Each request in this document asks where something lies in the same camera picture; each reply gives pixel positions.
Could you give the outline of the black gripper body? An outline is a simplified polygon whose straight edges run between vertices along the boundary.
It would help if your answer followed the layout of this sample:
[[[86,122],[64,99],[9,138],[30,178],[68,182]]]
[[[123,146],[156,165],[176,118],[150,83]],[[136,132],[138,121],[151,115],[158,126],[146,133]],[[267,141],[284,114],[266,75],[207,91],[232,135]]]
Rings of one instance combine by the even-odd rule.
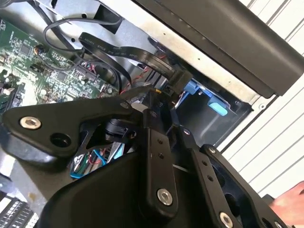
[[[126,155],[58,190],[40,215],[42,228],[210,228],[197,179],[174,168],[178,213],[169,223],[139,210],[139,156]]]

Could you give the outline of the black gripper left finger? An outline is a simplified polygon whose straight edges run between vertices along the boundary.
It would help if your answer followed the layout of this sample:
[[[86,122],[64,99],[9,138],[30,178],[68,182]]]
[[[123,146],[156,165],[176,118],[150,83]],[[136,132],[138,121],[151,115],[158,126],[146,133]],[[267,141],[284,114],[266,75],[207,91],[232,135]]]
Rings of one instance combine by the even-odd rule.
[[[135,95],[129,91],[102,99],[12,108],[3,115],[1,145],[19,160],[61,171],[76,155],[124,143],[131,152],[120,158],[139,156],[141,214],[147,219],[173,219],[179,206],[168,137],[173,101],[163,92],[149,90],[143,102],[146,109],[139,111],[128,101]]]

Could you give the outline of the person's hand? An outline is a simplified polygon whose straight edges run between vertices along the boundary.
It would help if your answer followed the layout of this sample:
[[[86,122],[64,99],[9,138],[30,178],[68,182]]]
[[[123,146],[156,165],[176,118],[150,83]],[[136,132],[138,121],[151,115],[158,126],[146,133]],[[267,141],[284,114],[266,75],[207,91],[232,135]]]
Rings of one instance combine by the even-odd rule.
[[[288,225],[304,227],[304,182],[301,181],[274,199],[270,208]]]

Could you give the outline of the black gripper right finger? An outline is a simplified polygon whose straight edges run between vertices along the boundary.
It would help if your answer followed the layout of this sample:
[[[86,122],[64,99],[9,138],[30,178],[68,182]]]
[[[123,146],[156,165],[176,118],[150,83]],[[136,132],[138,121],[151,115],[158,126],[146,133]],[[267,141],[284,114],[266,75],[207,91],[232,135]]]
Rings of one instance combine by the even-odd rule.
[[[285,223],[212,145],[199,147],[171,110],[173,132],[183,163],[198,179],[203,218],[208,228],[283,228]]]

